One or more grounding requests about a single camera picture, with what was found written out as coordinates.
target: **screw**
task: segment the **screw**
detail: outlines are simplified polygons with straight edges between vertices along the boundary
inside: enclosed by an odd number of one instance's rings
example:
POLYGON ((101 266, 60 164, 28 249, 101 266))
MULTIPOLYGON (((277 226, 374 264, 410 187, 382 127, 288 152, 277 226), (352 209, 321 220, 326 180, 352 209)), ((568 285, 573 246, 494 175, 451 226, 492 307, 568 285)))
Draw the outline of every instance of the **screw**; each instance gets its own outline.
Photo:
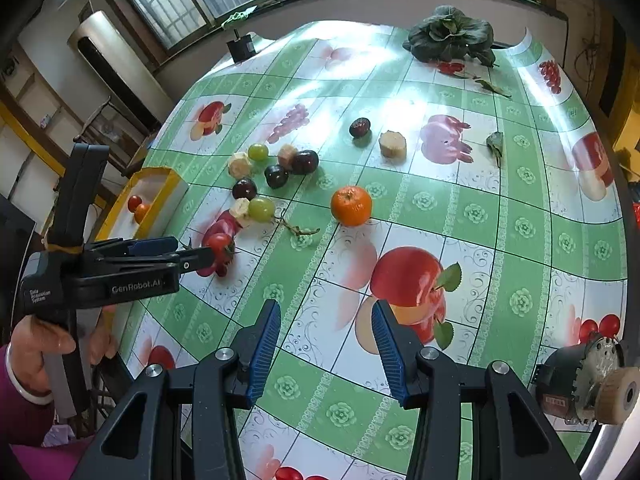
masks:
POLYGON ((509 365, 504 361, 494 361, 491 364, 491 368, 494 369, 495 373, 500 375, 504 375, 510 370, 509 365))
POLYGON ((162 373, 162 365, 153 364, 145 368, 145 375, 148 377, 158 377, 162 373))
POLYGON ((216 359, 219 361, 229 361, 234 356, 231 348, 221 348, 216 352, 216 359))
POLYGON ((428 359, 429 361, 433 361, 434 359, 438 358, 440 352, 438 352, 433 346, 425 346, 422 350, 420 350, 420 355, 423 358, 428 359))

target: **dark plum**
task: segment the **dark plum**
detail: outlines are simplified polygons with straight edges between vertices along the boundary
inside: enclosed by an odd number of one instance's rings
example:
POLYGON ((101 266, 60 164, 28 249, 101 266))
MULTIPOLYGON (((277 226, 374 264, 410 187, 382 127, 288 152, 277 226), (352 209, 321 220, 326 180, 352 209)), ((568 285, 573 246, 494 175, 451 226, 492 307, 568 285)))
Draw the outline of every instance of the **dark plum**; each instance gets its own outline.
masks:
POLYGON ((255 182, 250 178, 241 178, 231 188, 231 195, 237 200, 238 198, 254 199, 258 194, 258 188, 255 182))
POLYGON ((267 184, 272 189, 278 189, 284 186, 289 179, 289 171, 285 170, 279 164, 273 164, 267 166, 264 170, 264 177, 267 179, 267 184))
POLYGON ((291 161, 291 172, 296 175, 308 175, 318 168, 318 154, 313 150, 297 152, 291 161))
POLYGON ((359 139, 364 137, 371 131, 371 121, 369 121, 366 117, 360 117, 351 123, 349 126, 349 133, 351 137, 355 137, 359 139))

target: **orange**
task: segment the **orange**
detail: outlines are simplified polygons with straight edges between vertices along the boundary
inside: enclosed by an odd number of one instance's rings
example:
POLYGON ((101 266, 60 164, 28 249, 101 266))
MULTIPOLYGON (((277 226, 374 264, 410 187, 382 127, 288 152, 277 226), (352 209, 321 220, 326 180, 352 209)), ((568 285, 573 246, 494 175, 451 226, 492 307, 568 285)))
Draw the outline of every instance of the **orange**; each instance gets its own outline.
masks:
POLYGON ((371 218, 371 197, 358 186, 341 187, 331 197, 331 214, 346 227, 356 227, 371 218))
POLYGON ((136 224, 142 224, 142 221, 148 212, 149 204, 140 204, 133 213, 133 219, 136 221, 136 224))

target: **yellow box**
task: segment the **yellow box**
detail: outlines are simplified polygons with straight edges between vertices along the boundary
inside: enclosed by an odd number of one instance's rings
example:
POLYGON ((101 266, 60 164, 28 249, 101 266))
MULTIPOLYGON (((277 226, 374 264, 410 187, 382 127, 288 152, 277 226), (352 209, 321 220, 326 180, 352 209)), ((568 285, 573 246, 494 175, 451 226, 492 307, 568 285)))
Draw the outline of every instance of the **yellow box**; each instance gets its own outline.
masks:
POLYGON ((143 168, 134 173, 100 227, 96 240, 155 238, 161 236, 189 185, 171 168, 143 168), (127 209, 131 195, 150 204, 138 225, 127 209))

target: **person's hand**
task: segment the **person's hand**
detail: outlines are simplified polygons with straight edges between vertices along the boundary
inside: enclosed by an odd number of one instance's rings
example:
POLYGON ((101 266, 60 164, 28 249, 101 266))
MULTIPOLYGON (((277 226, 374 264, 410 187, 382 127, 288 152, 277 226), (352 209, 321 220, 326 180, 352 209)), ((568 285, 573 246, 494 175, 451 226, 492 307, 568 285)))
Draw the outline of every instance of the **person's hand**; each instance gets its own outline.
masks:
MULTIPOLYGON (((107 328, 105 316, 100 316, 89 342, 92 365, 104 356, 109 359, 116 353, 115 339, 107 328)), ((49 378, 44 369, 43 352, 69 354, 76 348, 73 338, 63 328, 25 316, 15 326, 11 336, 11 368, 15 378, 27 391, 36 396, 49 393, 49 378)))

